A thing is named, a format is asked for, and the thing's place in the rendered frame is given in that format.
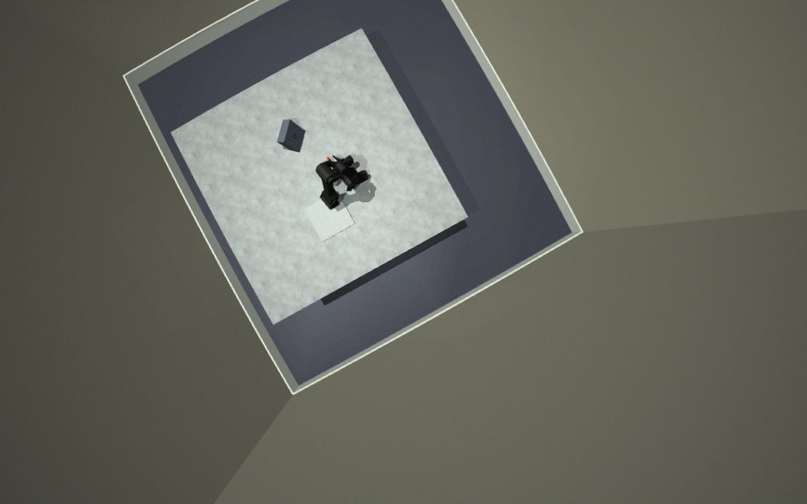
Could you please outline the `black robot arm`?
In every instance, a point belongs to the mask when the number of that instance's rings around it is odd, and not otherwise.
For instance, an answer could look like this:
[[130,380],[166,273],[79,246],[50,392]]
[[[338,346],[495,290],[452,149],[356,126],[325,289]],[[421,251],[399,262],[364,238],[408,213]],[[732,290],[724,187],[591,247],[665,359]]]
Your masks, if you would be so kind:
[[[333,170],[331,169],[333,168]],[[321,200],[327,205],[329,209],[333,209],[339,205],[339,193],[334,189],[333,183],[338,182],[343,175],[346,176],[344,182],[346,190],[351,191],[357,184],[362,181],[368,180],[366,171],[362,170],[359,173],[354,168],[349,168],[343,161],[337,162],[327,160],[321,162],[316,167],[316,173],[322,179],[323,189],[321,193]]]

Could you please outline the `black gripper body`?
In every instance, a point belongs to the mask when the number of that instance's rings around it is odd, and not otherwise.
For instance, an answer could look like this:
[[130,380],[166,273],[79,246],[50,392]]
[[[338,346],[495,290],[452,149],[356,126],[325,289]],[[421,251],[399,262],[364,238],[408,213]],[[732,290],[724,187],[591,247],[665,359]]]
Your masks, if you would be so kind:
[[[344,162],[346,165],[348,165],[348,166],[349,166],[349,168],[350,168],[350,166],[351,166],[351,165],[353,165],[353,164],[354,164],[354,160],[353,160],[353,158],[351,157],[351,155],[348,155],[348,157],[346,157],[346,159],[344,159],[344,160],[343,160],[343,162]],[[341,179],[343,180],[343,182],[344,182],[345,178],[346,178],[346,176],[345,176],[345,175],[343,175],[343,178],[341,178]]]

